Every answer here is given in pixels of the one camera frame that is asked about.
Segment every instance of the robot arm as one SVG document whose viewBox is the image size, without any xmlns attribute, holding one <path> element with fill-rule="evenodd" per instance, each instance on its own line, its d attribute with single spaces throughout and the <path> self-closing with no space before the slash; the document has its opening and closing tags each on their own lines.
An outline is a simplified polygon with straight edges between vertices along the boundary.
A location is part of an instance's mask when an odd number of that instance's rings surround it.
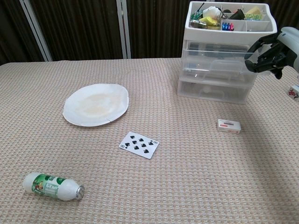
<svg viewBox="0 0 299 224">
<path fill-rule="evenodd" d="M 249 71 L 269 70 L 277 79 L 282 77 L 282 69 L 287 65 L 299 72 L 299 30 L 284 27 L 276 34 L 261 37 L 247 52 L 253 53 L 264 44 L 272 45 L 268 51 L 258 57 L 257 63 L 248 60 L 251 54 L 245 55 L 245 65 Z"/>
</svg>

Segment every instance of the playing card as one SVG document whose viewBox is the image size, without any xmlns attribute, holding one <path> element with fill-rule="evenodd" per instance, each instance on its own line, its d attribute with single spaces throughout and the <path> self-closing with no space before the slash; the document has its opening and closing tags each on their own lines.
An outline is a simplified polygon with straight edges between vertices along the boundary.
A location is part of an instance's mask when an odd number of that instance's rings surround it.
<svg viewBox="0 0 299 224">
<path fill-rule="evenodd" d="M 135 153 L 147 159 L 154 154 L 159 142 L 144 135 L 129 132 L 119 145 L 119 148 Z"/>
</svg>

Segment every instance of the yellow object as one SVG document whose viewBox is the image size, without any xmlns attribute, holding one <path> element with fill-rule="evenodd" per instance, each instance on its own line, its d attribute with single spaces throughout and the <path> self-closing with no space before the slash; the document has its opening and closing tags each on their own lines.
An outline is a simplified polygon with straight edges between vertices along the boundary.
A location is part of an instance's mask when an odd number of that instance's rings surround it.
<svg viewBox="0 0 299 224">
<path fill-rule="evenodd" d="M 207 27 L 207 29 L 220 30 L 220 27 Z"/>
<path fill-rule="evenodd" d="M 211 16 L 201 18 L 199 21 L 205 22 L 210 27 L 218 26 L 217 20 L 213 19 Z"/>
<path fill-rule="evenodd" d="M 245 14 L 261 14 L 261 11 L 259 9 L 259 7 L 254 6 L 251 10 L 249 10 L 247 13 Z"/>
</svg>

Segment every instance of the beige textured tablecloth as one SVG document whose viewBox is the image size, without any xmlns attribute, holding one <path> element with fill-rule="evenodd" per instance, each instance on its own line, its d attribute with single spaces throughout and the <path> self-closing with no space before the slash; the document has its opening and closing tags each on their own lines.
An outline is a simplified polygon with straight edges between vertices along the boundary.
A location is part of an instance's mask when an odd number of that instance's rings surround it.
<svg viewBox="0 0 299 224">
<path fill-rule="evenodd" d="M 299 223 L 297 83 L 259 77 L 246 105 L 177 96 L 180 59 L 0 66 L 0 223 Z M 128 111 L 99 127 L 62 116 L 95 83 L 129 92 Z M 240 121 L 220 133 L 217 119 Z M 118 148 L 129 132 L 160 141 L 151 160 Z M 28 194 L 39 171 L 85 186 L 81 201 Z"/>
</svg>

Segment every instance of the white storage organizer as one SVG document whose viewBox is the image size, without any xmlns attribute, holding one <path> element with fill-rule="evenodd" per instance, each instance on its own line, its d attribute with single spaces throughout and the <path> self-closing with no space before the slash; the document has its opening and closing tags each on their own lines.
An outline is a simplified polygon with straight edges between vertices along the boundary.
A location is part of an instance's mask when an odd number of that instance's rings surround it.
<svg viewBox="0 0 299 224">
<path fill-rule="evenodd" d="M 234 31 L 189 27 L 191 14 L 202 3 L 205 4 L 201 9 L 216 6 L 231 12 L 241 9 L 244 13 L 257 6 L 262 13 L 262 20 L 224 20 L 234 24 Z M 185 23 L 178 95 L 245 104 L 257 74 L 248 71 L 244 56 L 260 37 L 276 32 L 276 23 L 267 4 L 190 2 Z M 251 54 L 250 60 L 256 61 L 267 49 Z"/>
</svg>

